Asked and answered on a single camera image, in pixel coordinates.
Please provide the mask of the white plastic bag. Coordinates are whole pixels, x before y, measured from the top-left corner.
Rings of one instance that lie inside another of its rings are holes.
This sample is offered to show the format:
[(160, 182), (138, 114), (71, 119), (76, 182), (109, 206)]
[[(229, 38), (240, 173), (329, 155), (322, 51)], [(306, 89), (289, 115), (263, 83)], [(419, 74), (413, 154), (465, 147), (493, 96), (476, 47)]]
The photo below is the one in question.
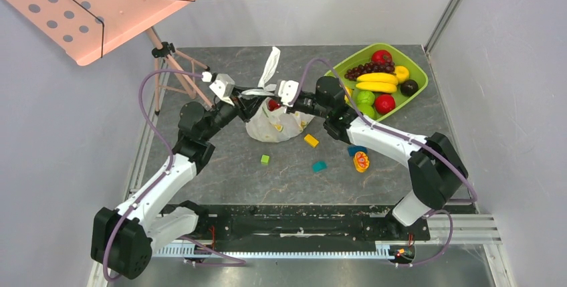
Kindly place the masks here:
[[(248, 135), (260, 142), (276, 143), (287, 141), (301, 134), (314, 118), (312, 115), (301, 112), (289, 113), (283, 106), (273, 112), (267, 109), (267, 102), (269, 99), (272, 99), (270, 96), (275, 94), (276, 88), (275, 84), (269, 84), (268, 82), (276, 73), (279, 57), (279, 48), (272, 47), (257, 87), (243, 92), (246, 97), (266, 97), (265, 102), (261, 105), (256, 114), (249, 122), (245, 123)], [(283, 131), (278, 132), (273, 127), (274, 124), (283, 125)]]

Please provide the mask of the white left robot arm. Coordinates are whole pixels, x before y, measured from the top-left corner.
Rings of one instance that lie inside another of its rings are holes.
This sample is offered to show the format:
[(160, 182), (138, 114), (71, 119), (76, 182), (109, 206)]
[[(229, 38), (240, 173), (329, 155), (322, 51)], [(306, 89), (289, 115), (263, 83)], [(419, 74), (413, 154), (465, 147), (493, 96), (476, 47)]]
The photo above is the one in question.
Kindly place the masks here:
[(162, 167), (129, 199), (114, 209), (101, 208), (94, 217), (91, 257), (101, 263), (105, 279), (135, 279), (151, 257), (173, 241), (190, 234), (205, 237), (210, 221), (198, 206), (162, 210), (179, 189), (208, 164), (215, 150), (210, 140), (233, 119), (247, 122), (267, 96), (231, 96), (232, 104), (219, 102), (206, 109), (188, 102), (180, 110), (178, 139), (166, 144), (168, 158)]

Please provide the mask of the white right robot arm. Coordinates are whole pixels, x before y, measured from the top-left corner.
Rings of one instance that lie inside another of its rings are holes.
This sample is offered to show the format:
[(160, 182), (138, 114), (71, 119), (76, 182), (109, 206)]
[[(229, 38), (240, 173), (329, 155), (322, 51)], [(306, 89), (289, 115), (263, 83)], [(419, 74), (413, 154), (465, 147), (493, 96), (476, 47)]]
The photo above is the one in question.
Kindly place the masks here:
[(285, 82), (277, 95), (289, 111), (323, 118), (324, 128), (332, 138), (378, 152), (409, 170), (412, 189), (395, 205), (386, 221), (386, 230), (395, 239), (410, 234), (418, 218), (441, 209), (468, 177), (462, 160), (444, 134), (421, 136), (372, 120), (345, 102), (346, 93), (337, 78), (319, 78), (314, 93), (301, 91), (296, 81)]

